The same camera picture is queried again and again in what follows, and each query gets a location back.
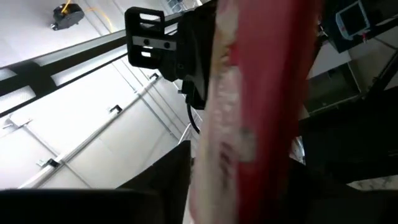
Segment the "screen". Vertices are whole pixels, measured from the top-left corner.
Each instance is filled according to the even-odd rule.
[[[356,4],[340,13],[340,16],[348,35],[353,35],[367,27],[359,4]]]

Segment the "black cable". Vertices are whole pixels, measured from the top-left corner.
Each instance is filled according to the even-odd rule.
[[[378,39],[377,37],[373,37],[373,39],[376,40],[376,41],[378,41],[378,42],[380,42],[382,45],[384,45],[384,46],[386,46],[386,47],[388,47],[388,48],[390,48],[390,49],[392,49],[392,50],[398,50],[397,47],[395,47],[395,46],[393,46],[393,45],[391,45],[391,44],[385,42],[384,40]]]
[[[191,105],[187,104],[187,112],[188,112],[188,118],[189,118],[189,122],[191,122],[192,127],[194,128],[194,130],[200,134],[200,130],[197,126],[197,124],[195,124],[195,120],[193,119],[192,116],[192,110],[191,110]]]

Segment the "white wall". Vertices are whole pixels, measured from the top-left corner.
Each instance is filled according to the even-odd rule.
[[[8,10],[0,15],[0,66],[109,33],[108,23],[98,12],[87,12],[78,26],[53,31],[49,27],[52,10],[63,1],[4,2]],[[104,11],[116,30],[124,28],[123,11],[131,6],[164,9],[162,0],[75,2],[82,8]],[[22,15],[15,18],[10,11]],[[154,72],[134,68],[123,58],[19,109],[13,116],[32,119],[30,129],[57,154],[67,153],[109,118],[110,107],[125,108],[134,91],[146,85]],[[70,162],[80,177],[64,167],[42,187],[114,188],[131,179],[176,146],[188,124],[184,101],[172,83],[159,80],[143,100],[126,110]],[[6,118],[0,118],[0,189],[20,186],[41,169],[36,164],[39,159],[55,157],[24,128],[1,129],[6,124]]]

